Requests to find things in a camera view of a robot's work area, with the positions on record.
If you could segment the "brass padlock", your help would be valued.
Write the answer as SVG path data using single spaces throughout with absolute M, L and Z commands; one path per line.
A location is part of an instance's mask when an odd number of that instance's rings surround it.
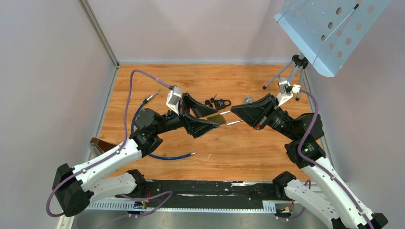
M 219 125 L 225 125 L 225 126 L 230 126 L 230 125 L 234 125 L 234 124 L 243 122 L 243 120 L 237 120 L 237 121 L 227 123 L 226 119 L 224 118 L 224 115 L 228 114 L 228 113 L 231 113 L 231 111 L 225 111 L 225 112 L 211 114 L 211 115 L 206 116 L 206 119 L 208 121 L 215 122 Z

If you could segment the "small black padlock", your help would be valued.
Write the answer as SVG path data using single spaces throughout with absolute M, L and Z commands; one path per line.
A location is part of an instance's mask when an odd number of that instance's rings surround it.
M 226 100 L 225 99 L 218 99 L 218 100 L 214 99 L 213 104 L 217 110 L 222 110 L 222 109 L 229 107 L 232 103 L 230 100 L 227 100 L 227 99 Z

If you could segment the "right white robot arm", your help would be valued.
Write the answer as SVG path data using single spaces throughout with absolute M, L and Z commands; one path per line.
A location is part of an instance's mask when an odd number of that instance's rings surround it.
M 310 176 L 325 198 L 303 185 L 291 173 L 283 172 L 273 179 L 273 194 L 278 199 L 290 198 L 302 204 L 330 229 L 381 229 L 388 223 L 382 213 L 373 212 L 360 201 L 334 169 L 317 140 L 324 136 L 317 112 L 292 118 L 281 106 L 292 93 L 267 94 L 255 102 L 235 105 L 231 112 L 255 130 L 266 126 L 291 139 L 285 145 L 292 163 Z

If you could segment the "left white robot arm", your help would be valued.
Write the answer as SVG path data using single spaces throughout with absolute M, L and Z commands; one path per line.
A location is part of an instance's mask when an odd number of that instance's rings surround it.
M 188 93 L 170 92 L 166 105 L 169 111 L 165 114 L 149 108 L 140 110 L 134 132 L 125 132 L 124 140 L 102 155 L 73 167 L 67 163 L 60 165 L 46 203 L 47 214 L 72 217 L 100 199 L 129 193 L 143 196 L 146 184 L 133 171 L 113 178 L 106 176 L 153 153 L 163 142 L 160 134 L 184 128 L 193 138 L 199 138 L 220 126 L 206 119 L 218 110 L 196 101 Z

